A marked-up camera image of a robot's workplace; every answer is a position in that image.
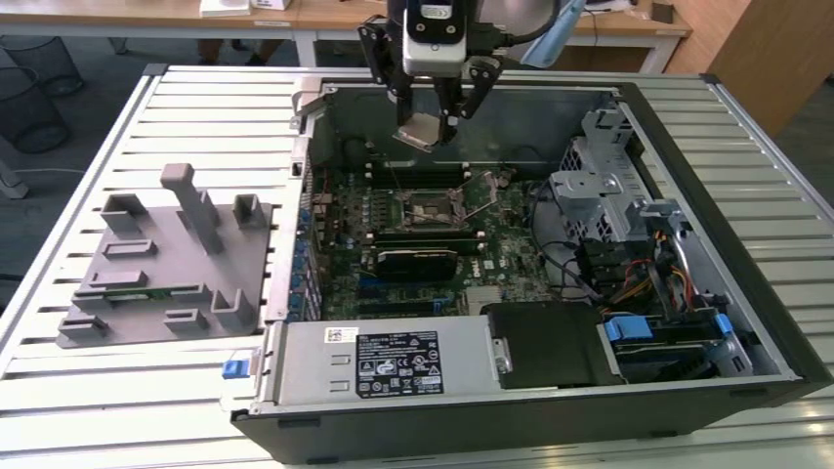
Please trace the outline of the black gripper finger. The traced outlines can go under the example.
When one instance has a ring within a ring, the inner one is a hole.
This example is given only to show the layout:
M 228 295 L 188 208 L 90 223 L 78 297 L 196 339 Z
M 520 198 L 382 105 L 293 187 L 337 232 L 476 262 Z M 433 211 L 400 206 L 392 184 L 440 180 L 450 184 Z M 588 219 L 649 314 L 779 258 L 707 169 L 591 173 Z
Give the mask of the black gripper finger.
M 456 77 L 432 79 L 438 102 L 437 143 L 448 144 L 457 134 L 461 118 L 473 117 L 503 71 L 503 60 L 497 56 L 475 56 Z
M 402 63 L 402 28 L 389 19 L 366 19 L 357 27 L 361 51 L 376 84 L 386 88 L 397 125 L 413 115 L 413 78 Z

